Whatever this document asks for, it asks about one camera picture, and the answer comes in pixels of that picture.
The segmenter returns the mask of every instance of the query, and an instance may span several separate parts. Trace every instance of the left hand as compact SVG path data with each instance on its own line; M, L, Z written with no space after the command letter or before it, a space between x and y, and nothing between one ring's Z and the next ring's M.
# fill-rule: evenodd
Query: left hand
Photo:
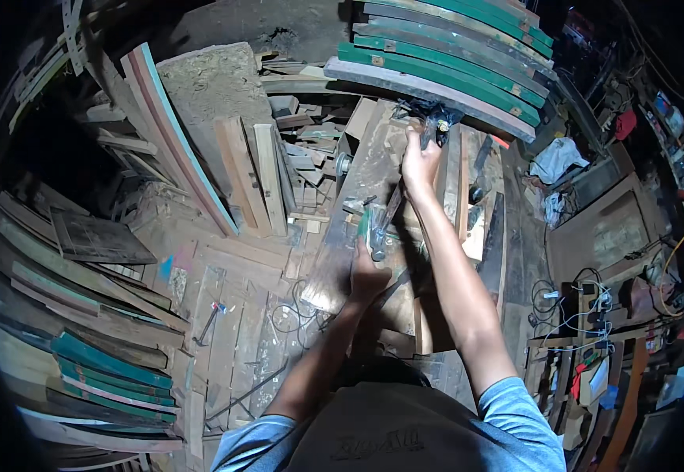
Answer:
M350 297L361 301L372 301L386 288L390 278L392 278L392 269L376 268L368 253L366 243L362 237L358 238L353 269L350 272L350 282L353 287Z

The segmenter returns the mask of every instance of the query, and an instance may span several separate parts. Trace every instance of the wooden workbench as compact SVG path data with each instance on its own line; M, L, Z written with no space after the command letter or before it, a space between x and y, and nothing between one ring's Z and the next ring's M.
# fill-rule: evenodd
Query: wooden workbench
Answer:
M343 203L346 199L348 201L363 201L376 196L376 202L385 205L389 201L394 185L400 179L399 164L407 144L405 137L406 121L393 119L395 108L396 103L394 102L378 100L368 121L366 131L360 140L347 178L337 196L335 206L330 212L331 220L328 230L301 295L303 301L320 310L338 313L349 294L349 271L353 260L357 225L349 222L349 214L343 210ZM459 166L460 162L460 133L462 131L471 134L468 153L470 182L476 179L473 162L484 137L486 137L484 133L465 125L456 125L450 130L449 143L442 151L440 164L446 166L444 171L440 172L440 176L445 181L441 184L437 182L436 188L438 197L452 221L455 219L456 212L458 194L458 171L456 167ZM484 207L485 228L488 230L496 194L498 192L504 193L505 188L498 144L493 144L486 159L483 174L492 187L479 203ZM393 224L399 231L399 240L387 239L386 258L379 264L382 267L392 269L393 276L390 284L394 283L400 274L406 270L410 272L412 278L418 280L423 274L423 265L426 264L427 267L427 263L423 257L418 256L418 246L421 245L420 229L418 222L414 220L409 204L403 205L403 209L395 216ZM504 291L506 233L504 231L505 236L502 240L500 303ZM485 235L486 233L480 236L469 235L469 238L484 237ZM413 286L408 280L394 291L381 308L381 327L407 335L415 335L413 299ZM501 313L500 305L498 305L498 311Z

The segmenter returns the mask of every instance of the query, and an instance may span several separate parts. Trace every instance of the dirt floor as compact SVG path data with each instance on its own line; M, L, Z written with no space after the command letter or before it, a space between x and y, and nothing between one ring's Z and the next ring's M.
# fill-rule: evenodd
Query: dirt floor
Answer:
M171 34L176 54L247 41L255 52L278 51L297 61L326 61L349 39L350 2L224 0L190 11Z

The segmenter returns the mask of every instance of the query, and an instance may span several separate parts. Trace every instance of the right hand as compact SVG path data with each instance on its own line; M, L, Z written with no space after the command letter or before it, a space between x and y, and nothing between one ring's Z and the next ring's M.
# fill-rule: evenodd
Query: right hand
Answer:
M408 147L403 158L403 181L409 198L418 198L434 193L433 182L439 167L442 150L434 141L429 141L421 151L421 135L408 126Z

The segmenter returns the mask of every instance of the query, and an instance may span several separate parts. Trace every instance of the yellow cable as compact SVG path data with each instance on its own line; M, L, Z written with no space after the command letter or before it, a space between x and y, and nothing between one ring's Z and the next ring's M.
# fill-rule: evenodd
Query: yellow cable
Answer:
M665 297L662 296L662 282L665 280L665 274L668 271L668 265L670 265L670 261L672 260L672 257L675 255L675 252L677 251L677 249L680 248L680 245L683 244L683 241L684 241L684 235L682 238L680 238L680 241L677 242L677 244L673 248L672 252L670 253L670 257L668 258L668 261L665 262L665 266L662 268L662 276L659 277L659 301L662 302L662 308L664 308L665 312L670 316L680 316L683 314L683 312L673 313L670 310L668 310L667 305L665 305Z

